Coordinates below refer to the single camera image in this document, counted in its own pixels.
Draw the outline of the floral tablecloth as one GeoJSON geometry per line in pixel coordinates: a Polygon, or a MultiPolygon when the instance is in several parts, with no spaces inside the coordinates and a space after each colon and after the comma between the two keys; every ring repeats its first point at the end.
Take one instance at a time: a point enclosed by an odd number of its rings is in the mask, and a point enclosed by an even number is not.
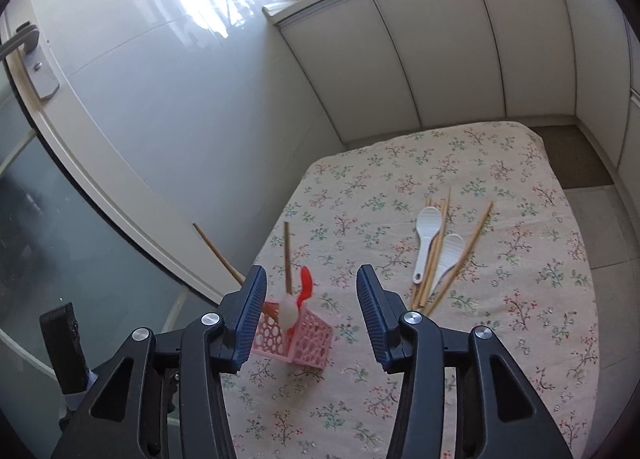
{"type": "Polygon", "coordinates": [[[306,171],[257,255],[268,297],[298,290],[330,336],[321,369],[253,354],[222,380],[241,458],[382,458],[401,376],[374,358],[356,294],[382,286],[440,327],[494,331],[574,457],[599,375],[596,299],[576,219],[544,143],[514,122],[429,130],[306,171]]]}

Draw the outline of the red plastic spoon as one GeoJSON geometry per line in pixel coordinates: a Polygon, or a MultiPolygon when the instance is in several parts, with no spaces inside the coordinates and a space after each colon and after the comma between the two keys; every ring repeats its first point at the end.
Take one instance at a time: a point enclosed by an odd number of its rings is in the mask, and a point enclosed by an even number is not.
{"type": "Polygon", "coordinates": [[[298,309],[301,309],[303,304],[311,298],[312,289],[314,289],[314,279],[311,277],[311,272],[307,266],[300,268],[300,283],[302,289],[300,289],[296,305],[298,309]]]}

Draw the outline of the small white plastic spoon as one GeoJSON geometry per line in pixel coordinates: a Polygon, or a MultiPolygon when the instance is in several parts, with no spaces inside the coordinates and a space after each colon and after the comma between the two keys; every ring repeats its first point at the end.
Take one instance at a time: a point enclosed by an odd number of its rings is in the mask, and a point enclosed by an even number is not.
{"type": "Polygon", "coordinates": [[[442,213],[436,206],[422,208],[416,218],[416,233],[419,237],[419,251],[414,265],[412,282],[420,285],[425,275],[428,253],[430,253],[433,239],[438,235],[442,227],[442,213]]]}

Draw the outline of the white door frame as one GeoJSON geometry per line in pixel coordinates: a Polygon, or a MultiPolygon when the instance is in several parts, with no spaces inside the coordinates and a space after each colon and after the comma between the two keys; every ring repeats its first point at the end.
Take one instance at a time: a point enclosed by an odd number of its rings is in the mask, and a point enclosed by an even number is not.
{"type": "Polygon", "coordinates": [[[18,52],[6,62],[23,99],[27,118],[42,142],[90,201],[146,257],[210,301],[239,289],[194,227],[157,196],[108,141],[76,95],[58,60],[40,35],[42,47],[60,88],[41,101],[18,52]]]}

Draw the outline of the white lower kitchen cabinets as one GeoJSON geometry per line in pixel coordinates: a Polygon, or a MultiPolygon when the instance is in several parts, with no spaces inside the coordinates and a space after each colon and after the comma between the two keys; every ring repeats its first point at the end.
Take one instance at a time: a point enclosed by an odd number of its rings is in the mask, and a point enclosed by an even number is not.
{"type": "Polygon", "coordinates": [[[300,0],[270,12],[342,141],[573,118],[639,153],[639,43],[616,0],[300,0]]]}

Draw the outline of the brown floor mat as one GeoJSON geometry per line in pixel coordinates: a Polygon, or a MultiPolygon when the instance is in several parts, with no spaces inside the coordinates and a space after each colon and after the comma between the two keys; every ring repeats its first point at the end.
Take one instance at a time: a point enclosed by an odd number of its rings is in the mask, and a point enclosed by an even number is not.
{"type": "Polygon", "coordinates": [[[613,185],[597,151],[575,125],[534,126],[551,168],[564,190],[613,185]]]}

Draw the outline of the pink perforated utensil basket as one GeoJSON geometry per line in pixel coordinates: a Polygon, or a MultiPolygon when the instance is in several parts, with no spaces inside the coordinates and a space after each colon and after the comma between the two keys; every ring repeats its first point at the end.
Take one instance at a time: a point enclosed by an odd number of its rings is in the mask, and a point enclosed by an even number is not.
{"type": "Polygon", "coordinates": [[[323,369],[329,359],[333,328],[303,304],[292,335],[284,335],[273,318],[260,315],[252,353],[287,364],[323,369]]]}

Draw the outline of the white ridged rice paddle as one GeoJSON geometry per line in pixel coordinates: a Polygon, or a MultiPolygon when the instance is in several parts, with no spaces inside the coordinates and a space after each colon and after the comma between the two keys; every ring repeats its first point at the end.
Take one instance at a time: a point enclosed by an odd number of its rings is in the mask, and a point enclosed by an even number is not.
{"type": "Polygon", "coordinates": [[[442,239],[442,249],[435,269],[431,293],[436,290],[439,281],[460,261],[465,249],[464,239],[457,234],[449,234],[442,239]]]}

